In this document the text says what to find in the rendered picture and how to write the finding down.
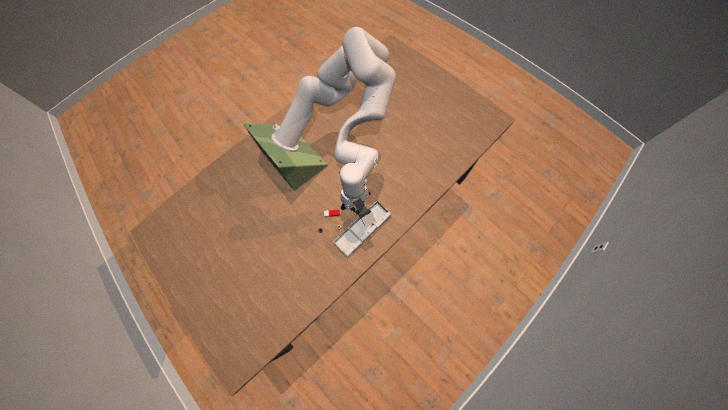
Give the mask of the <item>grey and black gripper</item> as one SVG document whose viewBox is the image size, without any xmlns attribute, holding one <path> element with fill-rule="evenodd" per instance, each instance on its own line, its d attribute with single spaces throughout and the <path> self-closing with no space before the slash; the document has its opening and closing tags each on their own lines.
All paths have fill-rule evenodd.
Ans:
<svg viewBox="0 0 728 410">
<path fill-rule="evenodd" d="M 363 194 L 363 195 L 362 195 L 362 196 L 360 197 L 360 198 L 361 198 L 361 200 L 363 201 L 363 203 L 365 202 L 365 200 L 366 200 L 366 199 L 368 199 L 368 197 L 369 197 L 369 195 L 370 195 L 370 194 L 371 194 L 371 193 L 370 193 L 370 191 L 368 191 L 368 189 L 367 189 L 367 187 L 366 187 L 366 185 L 365 185 L 365 192 L 364 192 L 364 194 Z M 358 198 L 358 199 L 349 199 L 348 197 L 346 197 L 346 196 L 345 196 L 345 194 L 344 194 L 344 192 L 343 192 L 343 189 L 342 189 L 342 191 L 341 191 L 341 195 L 340 195 L 340 197 L 341 197 L 341 201 L 342 201 L 342 203 L 343 203 L 343 204 L 341 205 L 341 207 L 340 207 L 340 208 L 341 208 L 341 210 L 345 210 L 345 209 L 351 209 L 351 211 L 352 211 L 352 210 L 353 210 L 354 212 L 356 211 L 356 210 L 355 210 L 355 207 L 354 207 L 355 205 L 354 205 L 354 203 L 353 203 L 353 202 L 357 201 L 357 200 L 358 200 L 358 199 L 360 199 L 360 198 Z"/>
</svg>

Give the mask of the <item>white rack of bins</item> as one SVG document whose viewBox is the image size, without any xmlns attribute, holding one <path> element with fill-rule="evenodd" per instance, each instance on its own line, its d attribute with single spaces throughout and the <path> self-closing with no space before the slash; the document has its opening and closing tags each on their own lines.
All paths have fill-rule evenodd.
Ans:
<svg viewBox="0 0 728 410">
<path fill-rule="evenodd" d="M 365 227 L 360 216 L 345 230 L 334 243 L 349 257 L 352 255 L 374 232 L 376 232 L 390 217 L 391 213 L 379 202 L 376 201 L 368 208 L 376 222 Z"/>
</svg>

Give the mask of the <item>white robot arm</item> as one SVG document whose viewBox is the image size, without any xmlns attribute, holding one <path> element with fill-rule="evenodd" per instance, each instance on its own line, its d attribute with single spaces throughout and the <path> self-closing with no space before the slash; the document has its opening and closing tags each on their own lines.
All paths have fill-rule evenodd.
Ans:
<svg viewBox="0 0 728 410">
<path fill-rule="evenodd" d="M 283 150 L 297 151 L 297 142 L 313 114 L 313 103 L 333 106 L 353 90 L 357 80 L 366 84 L 360 109 L 343 124 L 334 151 L 335 160 L 346 164 L 340 171 L 343 192 L 349 199 L 358 199 L 365 192 L 366 177 L 379 154 L 373 148 L 348 142 L 348 136 L 361 123 L 384 119 L 396 74 L 386 63 L 388 49 L 362 28 L 349 29 L 342 45 L 319 68 L 318 78 L 305 76 L 300 80 L 281 126 L 273 126 L 271 139 Z M 361 198 L 353 203 L 365 227 L 376 222 Z"/>
</svg>

